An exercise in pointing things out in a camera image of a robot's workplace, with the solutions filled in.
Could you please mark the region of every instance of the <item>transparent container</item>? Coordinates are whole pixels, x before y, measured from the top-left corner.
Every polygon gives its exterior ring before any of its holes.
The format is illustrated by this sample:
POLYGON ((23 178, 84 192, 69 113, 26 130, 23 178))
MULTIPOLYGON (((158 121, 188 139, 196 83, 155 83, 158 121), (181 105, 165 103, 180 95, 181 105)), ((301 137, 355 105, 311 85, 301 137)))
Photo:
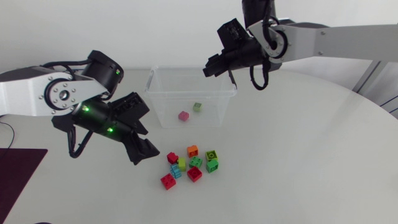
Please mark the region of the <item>transparent container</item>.
POLYGON ((145 87, 163 128, 221 126, 236 92, 227 73, 205 77, 201 68, 152 67, 145 87), (201 103, 200 111, 193 110, 195 103, 201 103), (182 111, 188 120, 178 118, 182 111))

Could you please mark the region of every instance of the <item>white robotic arm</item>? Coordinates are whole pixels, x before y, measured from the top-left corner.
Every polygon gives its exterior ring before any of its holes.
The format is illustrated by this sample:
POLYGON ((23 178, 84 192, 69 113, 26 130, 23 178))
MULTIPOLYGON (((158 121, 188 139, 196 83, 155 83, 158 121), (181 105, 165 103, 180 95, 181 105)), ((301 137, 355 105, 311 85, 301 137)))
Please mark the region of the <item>white robotic arm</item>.
POLYGON ((124 144, 134 165, 160 152, 138 134, 148 131, 139 119, 149 108, 137 93, 113 102, 109 100, 123 79, 123 69, 99 51, 81 62, 50 62, 0 74, 0 116, 53 116, 55 128, 68 136, 69 154, 77 158, 93 133, 124 144), (87 65, 81 75, 69 67, 87 65), (70 74, 49 69, 63 66, 70 74), (75 150, 75 125, 88 130, 75 150))
POLYGON ((223 24, 217 33, 224 49, 221 55, 208 59, 203 69, 206 77, 226 71, 232 76, 232 70, 250 67, 253 85, 263 90, 268 73, 283 62, 314 56, 373 60, 370 72, 355 88, 359 92, 373 71, 379 71, 386 62, 398 62, 398 25, 327 27, 278 20, 274 0, 242 0, 242 5, 246 29, 252 36, 236 19, 223 24), (254 80, 255 65, 263 67, 263 86, 254 80))
POLYGON ((108 93, 94 78, 56 72, 44 67, 0 74, 0 115, 61 116, 74 105, 108 93))

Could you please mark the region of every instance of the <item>light green block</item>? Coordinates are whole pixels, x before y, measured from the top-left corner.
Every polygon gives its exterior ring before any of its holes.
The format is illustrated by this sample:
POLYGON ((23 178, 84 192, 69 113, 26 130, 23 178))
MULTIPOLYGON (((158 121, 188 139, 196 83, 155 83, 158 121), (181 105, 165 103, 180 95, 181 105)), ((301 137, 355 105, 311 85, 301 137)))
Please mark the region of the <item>light green block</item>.
POLYGON ((191 162, 189 162, 189 167, 192 168, 195 166, 197 168, 200 168, 202 162, 203 162, 203 159, 200 159, 199 157, 194 156, 194 157, 192 157, 191 162))
POLYGON ((178 158, 178 168, 180 171, 186 171, 187 167, 185 166, 185 158, 184 157, 179 157, 178 158))
POLYGON ((200 112, 200 111, 201 111, 201 108, 202 108, 201 103, 195 103, 195 104, 193 105, 193 110, 196 111, 196 112, 200 112))
POLYGON ((213 151, 207 151, 206 152, 206 160, 210 161, 212 159, 215 159, 215 160, 218 161, 218 157, 217 157, 216 151, 214 151, 214 150, 213 151))
POLYGON ((212 159, 209 162, 207 162, 206 170, 207 170, 207 172, 209 172, 209 174, 217 169, 218 169, 218 161, 217 160, 212 159))

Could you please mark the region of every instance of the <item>blue block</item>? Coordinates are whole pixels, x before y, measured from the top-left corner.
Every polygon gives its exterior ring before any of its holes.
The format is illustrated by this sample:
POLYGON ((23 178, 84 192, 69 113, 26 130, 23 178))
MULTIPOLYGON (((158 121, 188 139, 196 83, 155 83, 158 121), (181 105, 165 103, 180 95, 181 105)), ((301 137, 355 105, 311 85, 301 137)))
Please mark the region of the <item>blue block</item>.
POLYGON ((170 173, 176 179, 181 177, 181 171, 180 168, 178 168, 178 164, 173 164, 170 166, 170 173))

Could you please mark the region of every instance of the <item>white wall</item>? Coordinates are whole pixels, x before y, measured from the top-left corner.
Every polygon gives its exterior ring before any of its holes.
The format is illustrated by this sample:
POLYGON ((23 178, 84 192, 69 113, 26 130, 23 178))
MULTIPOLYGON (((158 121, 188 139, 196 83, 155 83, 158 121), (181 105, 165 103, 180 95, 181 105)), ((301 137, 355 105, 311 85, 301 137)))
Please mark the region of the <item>white wall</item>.
MULTIPOLYGON (((398 22, 396 0, 275 3, 279 17, 296 22, 328 26, 398 22)), ((235 17, 244 24, 241 1, 1 0, 0 70, 82 60, 92 49, 104 52, 124 68, 204 65, 221 50, 216 30, 235 17)), ((352 88, 368 65, 363 60, 309 58, 285 63, 282 68, 352 88)), ((395 89, 383 90, 388 92, 383 97, 398 95, 395 89)))

